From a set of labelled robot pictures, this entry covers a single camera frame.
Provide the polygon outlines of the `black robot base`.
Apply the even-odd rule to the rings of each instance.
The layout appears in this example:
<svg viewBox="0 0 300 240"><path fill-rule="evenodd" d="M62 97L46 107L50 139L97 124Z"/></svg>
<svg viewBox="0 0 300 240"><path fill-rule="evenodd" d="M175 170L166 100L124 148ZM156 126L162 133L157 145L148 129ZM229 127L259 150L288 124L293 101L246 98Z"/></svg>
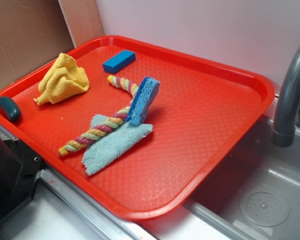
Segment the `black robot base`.
<svg viewBox="0 0 300 240"><path fill-rule="evenodd" d="M22 140L0 138L0 224L33 200L42 165Z"/></svg>

